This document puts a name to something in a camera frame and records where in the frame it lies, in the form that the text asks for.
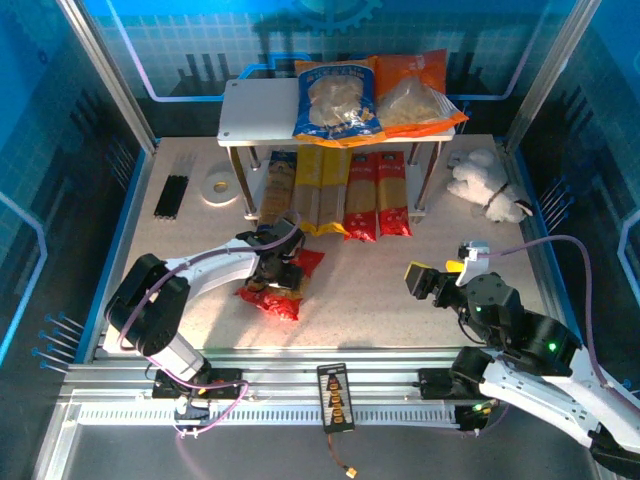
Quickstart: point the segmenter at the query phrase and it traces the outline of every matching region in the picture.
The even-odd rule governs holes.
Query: red pasta package
[[[378,220],[380,235],[411,237],[407,182],[402,152],[378,154]]]
[[[324,253],[301,249],[298,256],[291,260],[291,263],[302,268],[304,277],[297,290],[287,290],[285,288],[266,287],[255,291],[256,286],[251,284],[241,287],[236,292],[245,302],[257,306],[263,312],[280,318],[281,320],[298,320],[300,303],[306,290],[311,275],[320,261],[324,258]]]
[[[346,238],[376,241],[376,153],[356,153],[351,159],[344,226]]]

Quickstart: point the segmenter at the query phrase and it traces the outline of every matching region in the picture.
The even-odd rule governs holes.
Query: food package
[[[356,153],[351,158],[344,226],[347,238],[376,241],[377,153]]]
[[[294,137],[325,147],[369,145],[385,139],[373,104],[375,57],[296,62],[300,89]]]
[[[387,137],[423,137],[469,118],[445,96],[447,51],[376,57],[376,111]]]
[[[411,237],[402,152],[378,153],[377,179],[380,235]]]
[[[298,147],[298,165],[293,188],[292,209],[300,214],[300,229],[316,234],[322,187],[322,147]]]
[[[260,205],[258,230],[270,227],[289,210],[296,176],[295,152],[271,152],[269,171]]]
[[[320,212],[316,235],[346,234],[344,208],[347,198],[351,149],[325,148],[323,150],[322,188],[320,189]]]
[[[296,321],[298,320],[298,312],[300,311],[300,303],[302,302],[304,291],[311,281],[313,271],[323,258],[324,253],[322,252],[301,249],[298,256],[291,261],[291,263],[304,270],[302,282],[297,290],[266,287],[255,291],[252,285],[246,285],[239,288],[236,295],[239,295],[245,302],[256,305],[269,315],[276,316],[281,320]]]

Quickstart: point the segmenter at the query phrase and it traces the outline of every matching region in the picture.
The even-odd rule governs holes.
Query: white plush toy
[[[480,205],[489,220],[518,223],[533,215],[533,207],[523,199],[520,189],[509,183],[507,173],[491,151],[479,148],[469,154],[454,152],[452,158],[449,166],[453,166],[454,180],[447,189]]]

